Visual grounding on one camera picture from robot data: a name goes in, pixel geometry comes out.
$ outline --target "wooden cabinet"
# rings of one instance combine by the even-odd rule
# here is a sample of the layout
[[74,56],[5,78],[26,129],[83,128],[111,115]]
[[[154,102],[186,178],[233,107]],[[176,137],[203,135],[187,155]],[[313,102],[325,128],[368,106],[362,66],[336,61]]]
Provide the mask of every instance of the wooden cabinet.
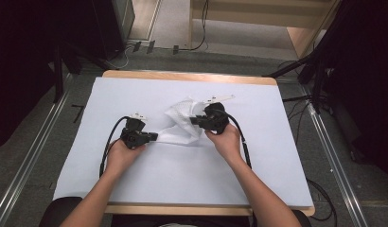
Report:
[[[299,58],[329,23],[340,0],[211,0],[207,20],[286,26]],[[205,0],[191,0],[192,19],[201,19]]]

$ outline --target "gray floor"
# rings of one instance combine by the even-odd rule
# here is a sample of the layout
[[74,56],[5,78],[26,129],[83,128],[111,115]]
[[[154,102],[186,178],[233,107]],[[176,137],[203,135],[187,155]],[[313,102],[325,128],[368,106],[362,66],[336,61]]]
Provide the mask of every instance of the gray floor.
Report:
[[[184,72],[208,72],[237,75],[259,76],[276,70],[282,61],[255,57],[240,57],[210,53],[182,52],[172,55],[171,50],[155,49],[147,55],[142,48],[136,53],[128,53],[130,62],[124,70],[164,70]],[[124,58],[114,61],[122,64]],[[70,94],[42,154],[29,176],[20,198],[14,205],[6,226],[37,226],[44,209],[51,202],[54,186],[62,169],[63,162],[72,146],[79,127],[79,121],[73,123],[79,109],[72,105],[85,105],[91,92],[95,77],[102,72],[95,66],[85,63],[79,76],[74,76]],[[293,72],[287,78],[292,79]],[[282,97],[300,96],[299,85],[279,80]],[[10,140],[0,148],[0,200],[9,186],[19,165],[22,163],[34,136],[44,122],[51,108],[53,91],[46,94],[36,108],[23,121]],[[287,112],[293,103],[285,104]],[[348,148],[334,119],[323,113],[326,127],[337,148],[345,171],[347,172],[370,226],[388,226],[388,181],[384,173],[375,166],[354,164],[348,155]],[[298,117],[291,121],[293,136],[296,136]],[[308,113],[301,122],[298,151],[306,176],[319,183],[332,198],[338,213],[338,226],[353,226],[342,194],[331,173],[326,155]],[[321,218],[328,214],[327,203],[314,189],[310,189],[316,205],[316,215]],[[332,218],[325,222],[312,220],[313,226],[333,226]],[[109,224],[109,216],[103,226]]]

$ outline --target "hand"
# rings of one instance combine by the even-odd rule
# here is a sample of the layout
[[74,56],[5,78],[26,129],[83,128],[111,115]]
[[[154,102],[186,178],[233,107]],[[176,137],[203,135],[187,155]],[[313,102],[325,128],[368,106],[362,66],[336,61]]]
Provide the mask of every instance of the hand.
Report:
[[108,162],[105,173],[113,173],[119,177],[127,168],[129,168],[136,157],[146,148],[142,145],[137,148],[129,149],[123,141],[117,140],[112,145],[108,153]]
[[242,160],[239,144],[240,134],[236,127],[228,124],[222,134],[215,134],[212,131],[205,131],[205,134],[215,144],[215,148],[229,165]]

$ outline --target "forearm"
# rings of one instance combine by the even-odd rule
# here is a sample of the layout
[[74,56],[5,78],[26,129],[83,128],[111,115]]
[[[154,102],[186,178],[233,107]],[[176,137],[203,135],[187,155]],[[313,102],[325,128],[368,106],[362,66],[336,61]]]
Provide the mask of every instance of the forearm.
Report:
[[297,218],[242,159],[228,162],[253,208],[259,226],[300,226]]
[[105,173],[61,226],[99,226],[118,176]]

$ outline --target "metal frame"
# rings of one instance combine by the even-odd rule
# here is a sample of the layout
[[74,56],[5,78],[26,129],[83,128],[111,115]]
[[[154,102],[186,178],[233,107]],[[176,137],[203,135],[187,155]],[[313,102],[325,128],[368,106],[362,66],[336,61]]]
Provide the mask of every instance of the metal frame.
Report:
[[[301,85],[300,87],[303,95],[310,95],[308,87],[304,85]],[[308,109],[309,115],[311,116],[312,122],[314,123],[315,129],[317,130],[318,135],[320,137],[322,146],[324,147],[326,157],[333,170],[336,182],[338,183],[339,189],[341,190],[342,196],[344,197],[344,202],[347,206],[350,217],[353,220],[354,226],[367,227],[368,223],[362,212],[360,202],[357,199],[357,196],[353,190],[353,187],[350,184],[350,181],[347,179],[347,175],[344,172],[336,150],[333,147],[333,144],[326,131],[324,122],[321,116],[315,112],[312,105],[309,105]]]
[[15,177],[13,178],[9,188],[7,189],[5,195],[3,196],[0,202],[0,227],[5,226],[6,221],[9,218],[11,210],[14,207],[14,204],[17,202],[22,190],[26,184],[29,174],[31,173],[33,167],[35,166],[38,158],[41,154],[41,151],[44,147],[47,137],[52,131],[53,126],[55,125],[59,114],[62,111],[64,103],[68,98],[70,91],[70,86],[74,80],[74,76],[68,74],[66,77],[66,86],[63,96],[60,101],[52,105],[52,108],[49,111],[49,114],[46,117],[46,120],[42,124],[37,136],[34,139],[31,147],[26,154],[26,158],[23,163],[20,165]]

